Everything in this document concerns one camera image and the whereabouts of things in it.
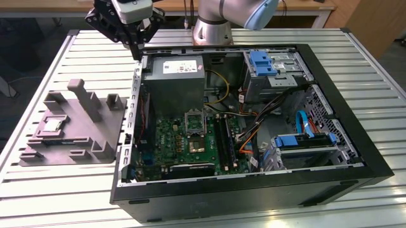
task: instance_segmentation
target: aluminum table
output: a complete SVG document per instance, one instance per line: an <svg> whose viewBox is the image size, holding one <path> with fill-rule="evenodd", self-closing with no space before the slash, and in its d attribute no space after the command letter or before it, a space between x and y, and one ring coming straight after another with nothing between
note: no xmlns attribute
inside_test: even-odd
<svg viewBox="0 0 406 228"><path fill-rule="evenodd" d="M234 29L236 44L305 43L391 167L395 176L301 209L169 221L168 227L400 227L406 224L406 93L351 33L339 29ZM190 45L186 30L160 30L149 46ZM0 227L136 227L109 204L114 164L21 167L21 148L45 110L47 91L74 95L65 86L85 81L97 97L129 96L133 60L121 44L95 31L70 31L0 155Z"/></svg>

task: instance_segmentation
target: floor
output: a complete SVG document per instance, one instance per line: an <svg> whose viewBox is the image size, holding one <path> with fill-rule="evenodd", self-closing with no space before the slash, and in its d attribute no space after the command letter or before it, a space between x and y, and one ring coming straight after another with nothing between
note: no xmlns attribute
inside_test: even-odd
<svg viewBox="0 0 406 228"><path fill-rule="evenodd" d="M6 81L27 77L11 83L14 90L19 93L15 98L10 99L0 94L0 152L39 84L39 78L37 77L46 73L66 32L70 29L90 29L81 18L62 19L59 27L54 26L50 19L37 19L37 22L45 37L41 42L33 45L41 61L39 66L29 72L19 73L11 68L1 67L3 66L3 60L0 59L0 73ZM395 41L391 44L377 61L400 87L406 89L406 47L400 46L400 42Z"/></svg>

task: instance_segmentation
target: yellow wire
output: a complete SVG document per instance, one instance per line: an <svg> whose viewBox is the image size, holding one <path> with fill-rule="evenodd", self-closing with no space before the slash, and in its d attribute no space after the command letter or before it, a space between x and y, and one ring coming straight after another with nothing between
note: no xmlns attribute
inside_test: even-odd
<svg viewBox="0 0 406 228"><path fill-rule="evenodd" d="M221 97L221 99L218 99L218 100L216 100L216 101L213 101L213 102L206 102L206 103L204 103L205 105L206 105L206 104L208 104L208 105L213 105L213 104L221 102L221 101L226 98L228 93L229 93L229 83L228 83L228 81L225 80L225 78L224 78L216 71L213 71L213 70L205 70L205 71L212 72L214 75L217 75L217 76L222 79L222 81L224 81L224 83L225 83L225 86L226 86L225 95Z"/></svg>

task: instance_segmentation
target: gray plastic stand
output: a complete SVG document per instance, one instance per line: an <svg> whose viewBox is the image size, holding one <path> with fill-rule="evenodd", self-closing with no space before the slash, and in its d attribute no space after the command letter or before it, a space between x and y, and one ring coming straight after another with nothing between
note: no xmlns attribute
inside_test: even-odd
<svg viewBox="0 0 406 228"><path fill-rule="evenodd" d="M47 110L19 156L21 166L110 163L125 109L125 99L108 94L98 99L86 92L81 79L71 79L67 90L77 99L49 92Z"/></svg>

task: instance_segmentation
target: blue plastic latch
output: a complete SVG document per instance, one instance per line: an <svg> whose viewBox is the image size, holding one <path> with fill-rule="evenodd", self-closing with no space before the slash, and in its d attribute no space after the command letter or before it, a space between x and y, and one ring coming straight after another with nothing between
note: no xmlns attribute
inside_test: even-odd
<svg viewBox="0 0 406 228"><path fill-rule="evenodd" d="M335 134L328 133L328 137L329 137L329 140L331 140L332 145L335 145L335 144L336 144Z"/></svg>
<svg viewBox="0 0 406 228"><path fill-rule="evenodd" d="M297 141L296 137L293 135L286 135L286 136L278 136L282 146L296 146Z"/></svg>
<svg viewBox="0 0 406 228"><path fill-rule="evenodd" d="M270 154L270 151L269 150L265 150L265 153L264 153L264 157L262 157L262 160L266 159L268 155Z"/></svg>
<svg viewBox="0 0 406 228"><path fill-rule="evenodd" d="M274 144L276 144L276 147L281 146L281 141L280 141L278 137L274 137Z"/></svg>
<svg viewBox="0 0 406 228"><path fill-rule="evenodd" d="M272 60L264 51L250 51L249 62L253 65L256 76L274 76L277 74L272 66Z"/></svg>

